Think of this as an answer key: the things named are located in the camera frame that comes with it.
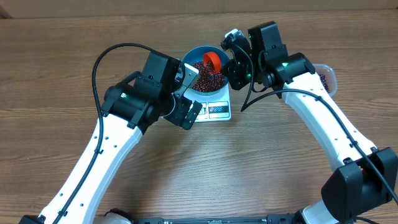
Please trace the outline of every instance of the red plastic scoop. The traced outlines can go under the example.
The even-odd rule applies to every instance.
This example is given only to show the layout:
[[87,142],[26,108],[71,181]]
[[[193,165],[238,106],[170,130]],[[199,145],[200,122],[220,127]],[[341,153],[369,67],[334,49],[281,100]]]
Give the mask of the red plastic scoop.
[[221,71],[221,60],[215,52],[205,53],[203,55],[203,62],[205,63],[205,65],[207,65],[208,62],[211,62],[213,64],[214,71],[210,72],[210,74],[215,74]]

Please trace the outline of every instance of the wooden table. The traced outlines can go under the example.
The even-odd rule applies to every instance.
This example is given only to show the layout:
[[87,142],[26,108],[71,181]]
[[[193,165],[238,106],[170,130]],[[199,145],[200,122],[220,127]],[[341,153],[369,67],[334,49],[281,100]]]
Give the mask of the wooden table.
[[[232,28],[277,22],[290,54],[336,71],[335,101],[380,148],[398,152],[398,11],[265,12],[183,16],[0,20],[0,223],[39,214],[91,137],[91,69],[107,47],[137,42],[182,58],[217,45]],[[98,89],[141,70],[147,52],[105,56]],[[299,116],[270,97],[233,117],[190,131],[160,120],[118,170],[98,215],[241,217],[296,212],[320,199],[328,161]],[[394,202],[364,214],[397,223]]]

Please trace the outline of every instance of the clear plastic container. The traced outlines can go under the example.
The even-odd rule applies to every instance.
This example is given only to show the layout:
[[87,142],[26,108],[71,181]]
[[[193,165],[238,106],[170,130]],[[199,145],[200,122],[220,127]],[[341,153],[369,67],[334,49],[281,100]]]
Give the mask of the clear plastic container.
[[319,75],[325,75],[326,84],[329,88],[329,96],[332,97],[337,92],[337,79],[335,71],[333,71],[329,65],[325,64],[313,64],[313,66]]

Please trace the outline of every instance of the blue bowl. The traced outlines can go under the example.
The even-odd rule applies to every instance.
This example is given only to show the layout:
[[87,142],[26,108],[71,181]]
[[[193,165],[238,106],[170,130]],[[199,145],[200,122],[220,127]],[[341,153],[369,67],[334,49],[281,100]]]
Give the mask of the blue bowl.
[[[214,52],[218,55],[218,57],[221,60],[221,66],[224,66],[226,63],[229,62],[229,57],[228,55],[221,49],[217,48],[217,47],[213,47],[213,46],[200,46],[197,48],[192,49],[191,51],[189,51],[184,58],[182,59],[182,63],[187,63],[189,65],[192,65],[195,62],[201,62],[203,61],[203,55],[207,52]],[[228,85],[228,79],[225,78],[225,85]]]

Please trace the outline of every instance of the kitchen scale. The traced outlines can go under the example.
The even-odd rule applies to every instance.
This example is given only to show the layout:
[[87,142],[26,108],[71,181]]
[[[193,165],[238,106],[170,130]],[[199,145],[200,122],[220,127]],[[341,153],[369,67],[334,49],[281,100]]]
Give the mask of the kitchen scale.
[[[221,60],[222,66],[229,62],[228,55],[221,49],[213,46],[201,46],[189,51],[183,58],[182,63],[192,65],[195,62],[203,61],[203,55],[207,52],[216,53]],[[229,86],[226,78],[224,86],[219,90],[202,93],[189,88],[184,93],[184,96],[202,104],[202,109],[195,120],[196,123],[228,121],[231,119],[231,101],[229,99]]]

